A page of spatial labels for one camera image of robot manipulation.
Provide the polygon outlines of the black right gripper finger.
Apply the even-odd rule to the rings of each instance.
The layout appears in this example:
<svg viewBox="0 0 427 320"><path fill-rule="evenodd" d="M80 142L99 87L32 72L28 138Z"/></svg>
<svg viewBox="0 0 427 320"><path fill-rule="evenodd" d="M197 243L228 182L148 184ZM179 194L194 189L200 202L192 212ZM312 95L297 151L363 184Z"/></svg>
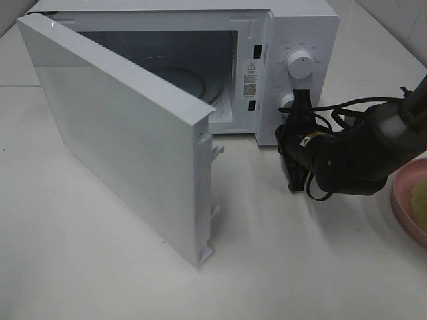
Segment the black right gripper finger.
<svg viewBox="0 0 427 320"><path fill-rule="evenodd" d="M304 191L310 171L288 156L284 157L283 163L288 179L288 189L292 193Z"/></svg>
<svg viewBox="0 0 427 320"><path fill-rule="evenodd" d="M292 113L312 113L312 102L309 89L294 89L294 101L291 106Z"/></svg>

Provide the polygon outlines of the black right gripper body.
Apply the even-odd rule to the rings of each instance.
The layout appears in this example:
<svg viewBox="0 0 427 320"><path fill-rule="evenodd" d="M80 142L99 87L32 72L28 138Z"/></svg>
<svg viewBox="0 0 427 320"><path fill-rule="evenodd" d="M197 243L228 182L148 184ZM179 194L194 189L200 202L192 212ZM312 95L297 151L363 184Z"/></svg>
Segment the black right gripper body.
<svg viewBox="0 0 427 320"><path fill-rule="evenodd" d="M337 172L337 135L325 118L311 111L289 113L276 138L288 172Z"/></svg>

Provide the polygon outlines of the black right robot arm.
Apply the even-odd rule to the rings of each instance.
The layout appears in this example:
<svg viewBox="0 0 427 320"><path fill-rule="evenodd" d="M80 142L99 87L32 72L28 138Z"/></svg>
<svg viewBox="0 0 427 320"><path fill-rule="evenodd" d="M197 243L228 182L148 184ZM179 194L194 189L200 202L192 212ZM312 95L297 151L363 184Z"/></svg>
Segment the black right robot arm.
<svg viewBox="0 0 427 320"><path fill-rule="evenodd" d="M366 97L328 106L341 127L335 132L312 107L307 89L294 90L291 107L281 107L286 120L275 131L278 152L292 193L310 192L315 181L333 194L373 195L388 176L426 151L426 81L404 96Z"/></svg>

